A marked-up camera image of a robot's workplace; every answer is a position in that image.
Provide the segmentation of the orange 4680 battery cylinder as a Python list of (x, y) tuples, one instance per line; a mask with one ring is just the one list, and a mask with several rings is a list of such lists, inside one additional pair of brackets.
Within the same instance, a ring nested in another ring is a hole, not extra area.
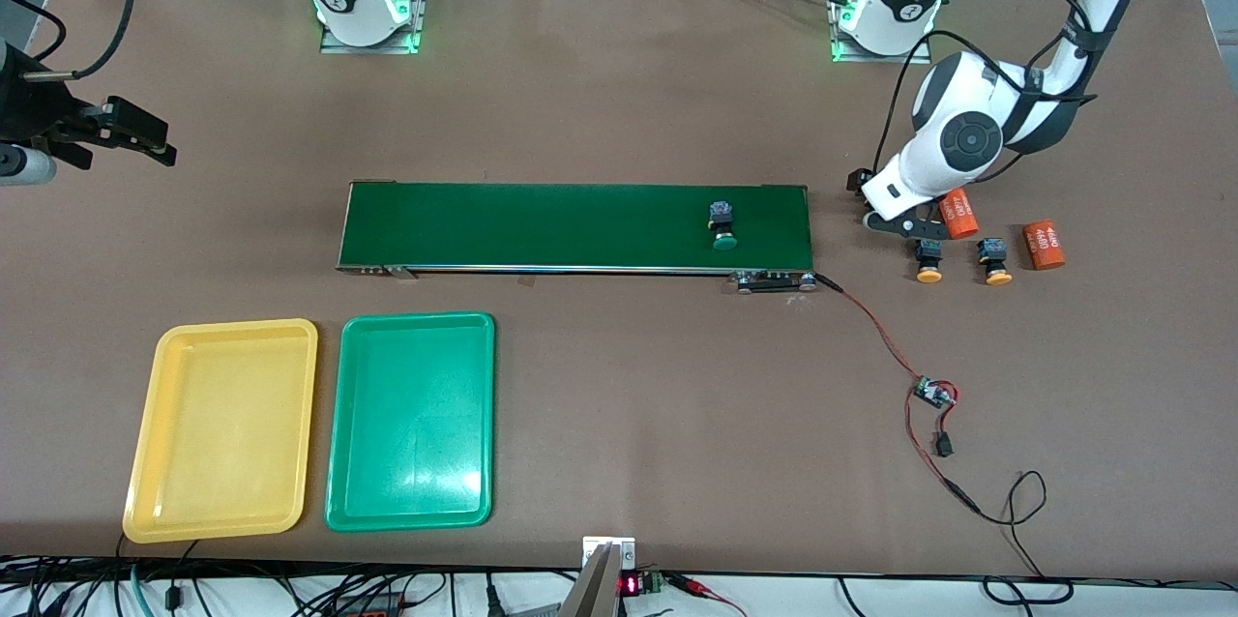
[(945, 195), (938, 202), (938, 211), (951, 242), (962, 242), (979, 233), (978, 218), (962, 187)]
[(1066, 265), (1063, 247), (1055, 221), (1034, 221), (1023, 228), (1032, 268), (1036, 273), (1047, 273)]

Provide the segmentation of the green mushroom push button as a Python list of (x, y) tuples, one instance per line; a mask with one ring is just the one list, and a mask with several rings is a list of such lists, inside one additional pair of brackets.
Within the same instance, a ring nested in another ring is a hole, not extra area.
[(733, 230), (734, 213), (728, 201), (716, 201), (709, 204), (708, 229), (713, 237), (712, 247), (717, 252), (734, 250), (738, 239)]

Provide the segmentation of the yellow plastic tray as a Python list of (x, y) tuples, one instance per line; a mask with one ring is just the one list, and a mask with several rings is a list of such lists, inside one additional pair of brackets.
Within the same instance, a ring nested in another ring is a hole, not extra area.
[(158, 339), (123, 530), (158, 544), (270, 535), (305, 512), (318, 332), (308, 320)]

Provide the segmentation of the green conveyor belt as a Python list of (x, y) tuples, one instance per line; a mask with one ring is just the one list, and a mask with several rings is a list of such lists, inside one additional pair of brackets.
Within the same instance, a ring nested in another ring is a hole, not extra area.
[[(717, 252), (709, 204), (733, 207)], [(813, 291), (801, 186), (411, 185), (355, 181), (340, 273), (495, 273), (725, 278), (743, 294)]]

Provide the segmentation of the red clip lead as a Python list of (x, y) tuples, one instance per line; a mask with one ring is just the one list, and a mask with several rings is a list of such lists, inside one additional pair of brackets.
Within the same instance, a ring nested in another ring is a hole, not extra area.
[(728, 607), (733, 608), (740, 617), (749, 617), (747, 611), (744, 611), (740, 607), (740, 605), (737, 605), (734, 601), (730, 601), (730, 598), (724, 598), (723, 596), (721, 596), (721, 593), (717, 593), (716, 590), (712, 590), (711, 587), (706, 586), (698, 580), (686, 577), (686, 575), (681, 572), (662, 572), (662, 575), (664, 575), (664, 582), (666, 582), (672, 589), (676, 589), (681, 592), (690, 595), (691, 598), (699, 598), (721, 605), (728, 605)]

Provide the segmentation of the green plastic tray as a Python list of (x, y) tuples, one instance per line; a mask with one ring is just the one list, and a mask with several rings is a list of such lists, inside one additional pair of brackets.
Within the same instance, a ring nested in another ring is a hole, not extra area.
[(495, 363), (490, 313), (363, 313), (345, 323), (326, 525), (379, 533), (487, 523)]

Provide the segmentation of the grey metal pole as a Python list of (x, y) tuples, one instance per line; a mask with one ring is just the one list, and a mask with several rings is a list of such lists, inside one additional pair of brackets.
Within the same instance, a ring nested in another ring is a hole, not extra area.
[(579, 570), (556, 617), (618, 617), (621, 598), (617, 582), (621, 572), (615, 548), (598, 549)]

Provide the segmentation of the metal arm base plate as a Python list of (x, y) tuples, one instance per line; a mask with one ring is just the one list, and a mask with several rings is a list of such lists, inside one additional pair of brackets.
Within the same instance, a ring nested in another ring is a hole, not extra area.
[(312, 0), (321, 25), (322, 53), (416, 55), (427, 0), (355, 0), (350, 12), (332, 12)]
[(933, 27), (942, 0), (843, 0), (829, 7), (829, 37), (836, 62), (928, 61), (917, 41)]

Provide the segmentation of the small metal bracket plate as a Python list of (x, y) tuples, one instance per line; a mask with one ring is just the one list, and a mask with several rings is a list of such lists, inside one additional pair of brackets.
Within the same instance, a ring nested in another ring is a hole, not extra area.
[(608, 546), (615, 548), (623, 572), (635, 572), (638, 555), (634, 536), (586, 535), (582, 539), (582, 560), (579, 560), (579, 565), (584, 567), (598, 549)]

